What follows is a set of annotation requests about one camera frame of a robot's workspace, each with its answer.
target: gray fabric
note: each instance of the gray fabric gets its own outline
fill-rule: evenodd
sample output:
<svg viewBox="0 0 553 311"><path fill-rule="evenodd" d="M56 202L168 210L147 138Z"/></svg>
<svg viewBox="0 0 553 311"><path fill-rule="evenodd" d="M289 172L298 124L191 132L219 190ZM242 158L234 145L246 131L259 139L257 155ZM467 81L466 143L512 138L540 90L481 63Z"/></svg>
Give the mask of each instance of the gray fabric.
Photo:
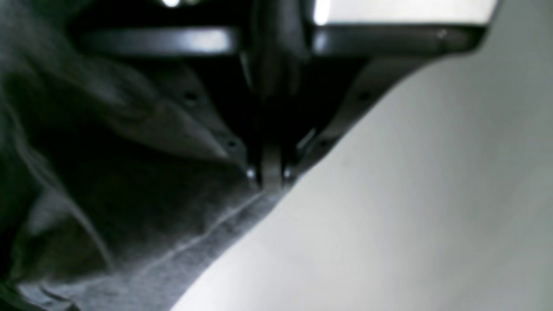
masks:
<svg viewBox="0 0 553 311"><path fill-rule="evenodd" d="M282 194L155 81L77 53L63 27L88 2L0 0L0 300L169 310Z"/></svg>

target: screw hole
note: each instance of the screw hole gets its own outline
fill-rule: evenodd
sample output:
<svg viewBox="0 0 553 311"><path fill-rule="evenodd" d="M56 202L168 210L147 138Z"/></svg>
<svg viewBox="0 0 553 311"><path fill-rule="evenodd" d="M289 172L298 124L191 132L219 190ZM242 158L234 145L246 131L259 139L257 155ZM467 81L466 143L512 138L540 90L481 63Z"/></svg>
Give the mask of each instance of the screw hole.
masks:
<svg viewBox="0 0 553 311"><path fill-rule="evenodd" d="M359 101L367 101L372 97L372 94L370 92L361 92L359 96L357 96L357 99Z"/></svg>

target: white surface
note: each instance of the white surface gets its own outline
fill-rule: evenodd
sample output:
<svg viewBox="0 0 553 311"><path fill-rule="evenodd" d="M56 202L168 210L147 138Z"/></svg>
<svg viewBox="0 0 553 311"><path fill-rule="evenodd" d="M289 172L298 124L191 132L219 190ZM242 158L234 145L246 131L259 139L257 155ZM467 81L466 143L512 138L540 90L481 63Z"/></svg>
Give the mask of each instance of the white surface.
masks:
<svg viewBox="0 0 553 311"><path fill-rule="evenodd" d="M315 0L317 25L487 24L498 0Z"/></svg>
<svg viewBox="0 0 553 311"><path fill-rule="evenodd" d="M552 17L404 81L174 311L553 310Z"/></svg>

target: dark cloth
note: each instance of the dark cloth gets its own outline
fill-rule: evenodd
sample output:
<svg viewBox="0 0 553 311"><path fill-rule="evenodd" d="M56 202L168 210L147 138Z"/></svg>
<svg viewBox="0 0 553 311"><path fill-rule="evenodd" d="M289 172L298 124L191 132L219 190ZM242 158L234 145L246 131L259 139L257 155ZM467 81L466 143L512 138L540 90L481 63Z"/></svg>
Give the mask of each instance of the dark cloth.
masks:
<svg viewBox="0 0 553 311"><path fill-rule="evenodd" d="M0 2L1 310L169 310L282 196L155 81L76 52L88 2Z"/></svg>

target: black metal part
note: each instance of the black metal part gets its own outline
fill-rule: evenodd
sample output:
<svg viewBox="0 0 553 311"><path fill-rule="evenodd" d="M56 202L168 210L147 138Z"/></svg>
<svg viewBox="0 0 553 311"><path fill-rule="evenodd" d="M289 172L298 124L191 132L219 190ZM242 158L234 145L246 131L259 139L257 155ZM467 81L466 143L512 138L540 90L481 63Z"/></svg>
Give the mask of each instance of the black metal part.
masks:
<svg viewBox="0 0 553 311"><path fill-rule="evenodd" d="M69 32L83 53L115 57L152 77L249 178L277 192L320 161L398 81L444 55L474 50L486 32L319 27L305 15L310 5L213 0L167 9L148 0L101 0Z"/></svg>
<svg viewBox="0 0 553 311"><path fill-rule="evenodd" d="M232 27L99 29L79 37L87 51L122 58L236 55L240 42Z"/></svg>
<svg viewBox="0 0 553 311"><path fill-rule="evenodd" d="M358 25L317 27L312 51L319 56L431 55L477 47L485 29L451 25Z"/></svg>

